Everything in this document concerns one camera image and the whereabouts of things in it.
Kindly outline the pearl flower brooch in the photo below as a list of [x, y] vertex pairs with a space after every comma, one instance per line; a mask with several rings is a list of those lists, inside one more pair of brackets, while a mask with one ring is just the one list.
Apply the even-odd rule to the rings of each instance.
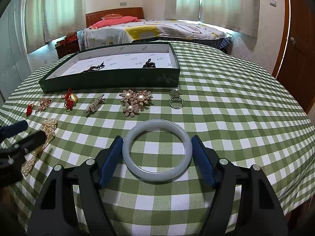
[[123, 113], [126, 117], [134, 117], [144, 106], [150, 105], [153, 95], [151, 91], [124, 90], [119, 94], [123, 105]]

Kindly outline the rhinestone leaf brooch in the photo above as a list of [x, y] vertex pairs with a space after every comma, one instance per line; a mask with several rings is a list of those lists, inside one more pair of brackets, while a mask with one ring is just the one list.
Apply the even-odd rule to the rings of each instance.
[[85, 113], [94, 113], [96, 112], [97, 108], [104, 104], [105, 99], [104, 99], [104, 94], [100, 95], [97, 97], [91, 104], [89, 104], [85, 110]]

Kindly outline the red knot gold charm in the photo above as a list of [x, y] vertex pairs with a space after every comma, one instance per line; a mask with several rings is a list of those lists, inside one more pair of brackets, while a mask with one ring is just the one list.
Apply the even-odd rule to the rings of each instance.
[[66, 110], [72, 110], [79, 101], [76, 94], [69, 88], [66, 94], [62, 94], [61, 98], [64, 100], [64, 106]]

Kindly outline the black tassel pendant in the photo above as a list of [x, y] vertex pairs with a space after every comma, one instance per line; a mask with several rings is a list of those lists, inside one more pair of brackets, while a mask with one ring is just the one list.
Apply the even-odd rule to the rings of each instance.
[[148, 59], [143, 65], [143, 68], [156, 68], [156, 65], [151, 59]]

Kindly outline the left white curtain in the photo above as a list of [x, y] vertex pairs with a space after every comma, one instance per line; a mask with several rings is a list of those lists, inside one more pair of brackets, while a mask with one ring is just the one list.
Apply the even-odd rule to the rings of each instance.
[[85, 27], [85, 0], [26, 0], [27, 53]]

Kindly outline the pale jade bangle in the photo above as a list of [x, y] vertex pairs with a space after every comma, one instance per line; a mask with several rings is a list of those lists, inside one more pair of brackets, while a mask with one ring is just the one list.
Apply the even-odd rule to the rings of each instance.
[[183, 123], [151, 119], [137, 124], [124, 137], [127, 168], [146, 182], [179, 178], [192, 160], [191, 138]]

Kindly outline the white curtain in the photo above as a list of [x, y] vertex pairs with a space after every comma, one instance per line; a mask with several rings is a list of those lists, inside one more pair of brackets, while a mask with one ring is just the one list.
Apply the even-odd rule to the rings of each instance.
[[85, 0], [26, 0], [27, 53], [85, 27]]
[[257, 37], [259, 0], [166, 0], [164, 17], [200, 21]]

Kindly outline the metal door knob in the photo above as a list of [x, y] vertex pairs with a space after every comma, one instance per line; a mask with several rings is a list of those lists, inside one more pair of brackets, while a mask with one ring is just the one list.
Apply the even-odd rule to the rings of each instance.
[[291, 38], [290, 38], [290, 42], [291, 42], [291, 43], [292, 43], [292, 45], [294, 46], [294, 45], [295, 45], [295, 43], [296, 43], [295, 38], [294, 38], [294, 37], [291, 37]]

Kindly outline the pink pillow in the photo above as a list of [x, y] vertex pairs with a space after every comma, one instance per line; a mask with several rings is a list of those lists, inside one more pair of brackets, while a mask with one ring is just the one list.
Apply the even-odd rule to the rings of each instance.
[[102, 27], [114, 26], [123, 23], [141, 22], [137, 17], [123, 16], [121, 18], [104, 19], [89, 26], [89, 29], [98, 29]]

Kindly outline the right white curtain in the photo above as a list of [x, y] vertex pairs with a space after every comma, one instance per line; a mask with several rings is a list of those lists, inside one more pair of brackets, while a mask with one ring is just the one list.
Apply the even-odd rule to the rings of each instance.
[[259, 0], [166, 0], [164, 17], [200, 21], [257, 37]]

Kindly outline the orange patterned cushion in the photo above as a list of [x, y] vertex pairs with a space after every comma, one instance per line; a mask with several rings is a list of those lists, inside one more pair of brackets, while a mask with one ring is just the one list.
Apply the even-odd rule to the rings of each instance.
[[118, 13], [107, 14], [101, 18], [101, 20], [111, 20], [111, 19], [119, 19], [122, 18], [123, 15]]

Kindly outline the dark green jewelry tray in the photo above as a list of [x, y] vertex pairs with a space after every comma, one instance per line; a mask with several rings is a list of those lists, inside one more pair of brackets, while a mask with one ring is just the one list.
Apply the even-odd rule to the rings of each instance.
[[[143, 68], [151, 59], [156, 68]], [[68, 89], [176, 87], [181, 68], [170, 42], [153, 41], [98, 47], [57, 63], [39, 85], [43, 92]]]

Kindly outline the small red tassel charm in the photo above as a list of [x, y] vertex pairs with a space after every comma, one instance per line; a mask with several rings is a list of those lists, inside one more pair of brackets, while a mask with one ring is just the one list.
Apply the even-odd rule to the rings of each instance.
[[27, 106], [27, 109], [26, 109], [26, 117], [30, 116], [32, 114], [32, 110], [34, 108], [34, 104], [29, 104]]

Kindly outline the brown wooden door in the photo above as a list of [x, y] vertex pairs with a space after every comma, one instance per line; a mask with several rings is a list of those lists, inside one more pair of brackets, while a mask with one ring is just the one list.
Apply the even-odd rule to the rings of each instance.
[[[293, 46], [290, 38], [296, 40]], [[306, 113], [314, 105], [314, 12], [307, 0], [290, 0], [286, 51], [275, 78]]]

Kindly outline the wooden headboard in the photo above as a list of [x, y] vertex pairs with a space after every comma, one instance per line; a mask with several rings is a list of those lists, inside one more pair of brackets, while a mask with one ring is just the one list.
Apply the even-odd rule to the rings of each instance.
[[86, 27], [90, 27], [96, 22], [99, 22], [101, 18], [109, 14], [120, 14], [122, 16], [133, 16], [138, 19], [145, 19], [144, 12], [141, 7], [123, 7], [118, 9], [102, 10], [97, 12], [87, 13], [85, 15]]

